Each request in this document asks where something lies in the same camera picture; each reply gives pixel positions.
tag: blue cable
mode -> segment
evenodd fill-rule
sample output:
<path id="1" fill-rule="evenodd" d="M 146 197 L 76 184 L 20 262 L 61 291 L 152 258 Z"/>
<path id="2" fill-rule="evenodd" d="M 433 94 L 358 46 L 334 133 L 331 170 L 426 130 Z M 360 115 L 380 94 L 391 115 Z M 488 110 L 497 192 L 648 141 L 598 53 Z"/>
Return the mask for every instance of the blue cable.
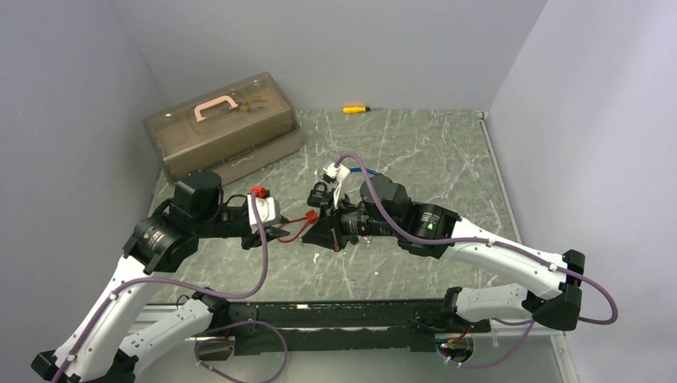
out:
<path id="1" fill-rule="evenodd" d="M 360 168 L 352 168 L 350 170 L 351 173 L 359 173 L 361 171 L 362 171 L 362 169 L 360 169 Z M 371 174 L 372 176 L 376 176 L 378 174 L 375 170 L 371 170 L 371 169 L 367 169 L 366 172 Z"/>

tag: yellow screwdriver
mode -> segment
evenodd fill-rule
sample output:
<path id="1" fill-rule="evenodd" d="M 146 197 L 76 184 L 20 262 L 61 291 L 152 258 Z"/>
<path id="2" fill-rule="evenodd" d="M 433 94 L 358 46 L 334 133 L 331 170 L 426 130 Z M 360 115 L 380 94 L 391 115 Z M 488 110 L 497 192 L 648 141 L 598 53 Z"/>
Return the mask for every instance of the yellow screwdriver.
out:
<path id="1" fill-rule="evenodd" d="M 347 106 L 343 108 L 343 112 L 345 114 L 364 113 L 369 112 L 372 109 L 380 109 L 380 108 L 370 108 L 368 106 Z"/>

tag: pink handle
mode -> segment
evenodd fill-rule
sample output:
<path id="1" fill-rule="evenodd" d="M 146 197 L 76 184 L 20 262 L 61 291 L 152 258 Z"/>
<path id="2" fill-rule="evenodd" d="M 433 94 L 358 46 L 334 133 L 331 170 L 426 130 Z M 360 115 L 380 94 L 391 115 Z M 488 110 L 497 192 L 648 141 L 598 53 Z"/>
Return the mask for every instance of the pink handle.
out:
<path id="1" fill-rule="evenodd" d="M 209 109 L 212 106 L 216 106 L 216 105 L 222 104 L 224 102 L 229 103 L 231 105 L 231 108 L 233 108 L 233 109 L 237 108 L 237 103 L 234 102 L 233 99 L 230 98 L 230 96 L 217 97 L 214 100 L 210 100 L 210 101 L 207 101 L 203 104 L 197 105 L 195 107 L 195 119 L 197 120 L 197 122 L 203 121 L 205 118 L 207 118 L 207 117 L 202 115 L 203 110 Z"/>

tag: marble tabletop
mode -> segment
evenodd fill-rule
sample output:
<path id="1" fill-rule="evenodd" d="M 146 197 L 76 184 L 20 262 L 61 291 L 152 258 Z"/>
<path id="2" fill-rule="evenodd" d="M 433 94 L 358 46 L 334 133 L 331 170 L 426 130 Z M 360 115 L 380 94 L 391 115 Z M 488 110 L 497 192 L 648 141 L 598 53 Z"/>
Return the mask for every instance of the marble tabletop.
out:
<path id="1" fill-rule="evenodd" d="M 263 185 L 289 219 L 303 216 L 308 192 L 322 166 L 347 151 L 357 152 L 369 168 L 405 186 L 420 202 L 447 207 L 508 239 L 513 227 L 497 172 L 474 111 L 374 110 L 345 115 L 340 110 L 301 110 L 303 131 L 297 153 L 224 187 L 226 196 Z M 354 161 L 346 160 L 346 166 Z M 347 192 L 358 198 L 361 176 L 349 178 Z M 173 189 L 160 176 L 154 204 Z M 294 232 L 298 228 L 289 226 Z M 441 298 L 452 286 L 486 287 L 509 283 L 467 263 L 411 255 L 393 238 L 374 238 L 334 253 L 300 241 L 269 246 L 270 264 L 263 288 L 252 301 Z M 238 239 L 203 239 L 174 278 L 241 293 L 259 280 L 261 249 L 243 251 Z M 187 290 L 163 286 L 153 303 L 174 303 Z"/>

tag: white wall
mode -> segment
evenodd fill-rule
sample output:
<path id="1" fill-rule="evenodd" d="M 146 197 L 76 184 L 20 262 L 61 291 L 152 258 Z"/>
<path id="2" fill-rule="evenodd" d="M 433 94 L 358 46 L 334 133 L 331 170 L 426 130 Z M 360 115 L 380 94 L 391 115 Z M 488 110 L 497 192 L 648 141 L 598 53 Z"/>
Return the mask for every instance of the white wall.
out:
<path id="1" fill-rule="evenodd" d="M 550 0 L 489 112 L 523 239 L 588 256 L 583 381 L 677 381 L 677 4 Z M 584 290 L 584 314 L 608 306 Z"/>
<path id="2" fill-rule="evenodd" d="M 158 162 L 141 118 L 164 107 L 108 0 L 0 11 L 0 381 L 42 381 L 146 215 Z"/>
<path id="3" fill-rule="evenodd" d="M 170 103 L 267 70 L 299 109 L 487 109 L 546 0 L 114 0 Z"/>

